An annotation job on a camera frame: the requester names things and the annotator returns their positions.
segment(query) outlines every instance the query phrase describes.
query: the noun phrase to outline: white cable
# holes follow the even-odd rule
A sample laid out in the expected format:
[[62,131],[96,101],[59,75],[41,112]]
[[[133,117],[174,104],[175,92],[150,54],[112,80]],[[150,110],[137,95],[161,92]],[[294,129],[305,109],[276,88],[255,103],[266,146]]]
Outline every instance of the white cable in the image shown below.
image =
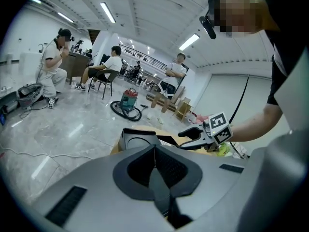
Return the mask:
[[54,157],[88,158],[88,159],[90,159],[90,160],[93,160],[93,158],[87,157],[87,156],[70,156],[70,155],[65,155],[65,154],[50,156],[50,155],[48,155],[48,154],[40,153],[40,154],[37,154],[37,155],[33,155],[33,154],[30,154],[30,153],[27,153],[27,152],[16,152],[15,150],[13,150],[13,149],[11,149],[11,148],[3,148],[2,144],[0,144],[0,147],[1,147],[2,149],[4,149],[4,150],[11,150],[11,151],[13,151],[15,154],[17,154],[17,155],[29,155],[29,156],[32,156],[32,157],[48,156],[48,157],[50,157],[50,158],[54,158]]

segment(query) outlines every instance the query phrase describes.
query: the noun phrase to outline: railing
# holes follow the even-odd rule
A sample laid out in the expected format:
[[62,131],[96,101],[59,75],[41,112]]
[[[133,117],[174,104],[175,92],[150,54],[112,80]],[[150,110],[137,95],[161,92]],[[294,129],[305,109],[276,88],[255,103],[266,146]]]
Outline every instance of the railing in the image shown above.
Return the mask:
[[151,56],[149,55],[146,55],[142,52],[139,52],[137,50],[134,50],[133,48],[130,48],[130,47],[127,47],[125,45],[122,45],[122,44],[119,44],[119,46],[121,47],[121,51],[124,52],[124,53],[127,53],[129,55],[132,55],[133,57],[136,57],[137,59],[140,59],[140,60],[144,60],[146,62],[148,62],[150,65],[153,65],[159,69],[162,69],[165,71],[167,65],[156,60],[155,58],[152,58]]

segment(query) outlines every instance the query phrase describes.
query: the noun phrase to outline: black shorts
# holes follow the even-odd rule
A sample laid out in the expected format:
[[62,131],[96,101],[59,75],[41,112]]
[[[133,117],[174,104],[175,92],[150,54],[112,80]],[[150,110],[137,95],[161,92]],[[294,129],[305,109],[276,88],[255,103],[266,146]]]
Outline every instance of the black shorts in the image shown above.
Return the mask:
[[[89,70],[88,70],[88,76],[89,76],[89,78],[92,78],[92,77],[96,76],[96,74],[97,74],[99,71],[100,71],[100,70],[96,70],[96,69],[94,69],[94,68],[89,68]],[[99,79],[100,79],[101,81],[107,82],[107,78],[105,77],[104,74],[100,75]]]
[[175,90],[176,90],[176,87],[173,86],[172,84],[168,84],[166,82],[160,82],[159,83],[159,92],[161,94],[163,94],[166,98],[168,99],[172,99],[173,98],[173,95],[175,93]]

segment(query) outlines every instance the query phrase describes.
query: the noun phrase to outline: black chair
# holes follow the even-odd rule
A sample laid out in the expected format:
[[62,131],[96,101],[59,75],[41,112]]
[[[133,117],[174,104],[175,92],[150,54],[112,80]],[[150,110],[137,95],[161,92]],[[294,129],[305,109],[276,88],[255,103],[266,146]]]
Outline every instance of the black chair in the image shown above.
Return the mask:
[[[110,76],[107,78],[107,82],[106,82],[106,81],[103,81],[102,79],[105,77],[105,74],[108,74],[108,73],[110,73]],[[102,70],[102,71],[99,71],[99,72],[96,74],[96,76],[94,77],[94,78],[96,78],[96,79],[100,82],[100,85],[98,86],[98,90],[100,89],[101,84],[104,84],[104,92],[103,92],[102,100],[104,99],[106,85],[111,86],[111,96],[112,96],[112,82],[113,82],[113,80],[116,78],[116,76],[117,76],[118,74],[119,74],[118,71],[114,71],[114,70]],[[90,91],[90,86],[91,86],[92,80],[93,80],[94,78],[91,79],[88,92]]]

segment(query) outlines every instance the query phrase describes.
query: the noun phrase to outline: tiled floor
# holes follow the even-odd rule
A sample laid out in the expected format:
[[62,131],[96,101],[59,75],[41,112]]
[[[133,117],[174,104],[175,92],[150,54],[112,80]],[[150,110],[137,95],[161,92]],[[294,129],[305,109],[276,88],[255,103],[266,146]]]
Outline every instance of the tiled floor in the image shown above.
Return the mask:
[[[147,125],[174,134],[186,127],[172,116],[171,111],[164,114],[164,125],[159,124],[156,118],[148,120],[145,115],[147,110],[138,122],[131,122],[115,114],[110,108],[110,103],[120,100],[122,92],[128,87],[140,92],[138,107],[140,104],[150,106],[150,101],[145,97],[145,90],[140,90],[122,79],[115,80],[112,97],[107,88],[104,100],[102,100],[104,87],[101,87],[99,92],[90,90],[87,93],[75,90],[74,85],[75,83],[71,86],[66,84],[65,92],[59,95],[59,101],[54,109],[31,111],[23,120],[19,117],[21,110],[11,113],[0,135],[2,146],[12,148],[16,152],[31,154],[68,154],[98,158],[110,153],[124,127]],[[161,107],[157,105],[155,114],[159,114],[160,109]],[[31,203],[45,189],[88,160],[65,156],[32,157],[5,151],[0,158],[0,166],[10,187],[25,202]]]

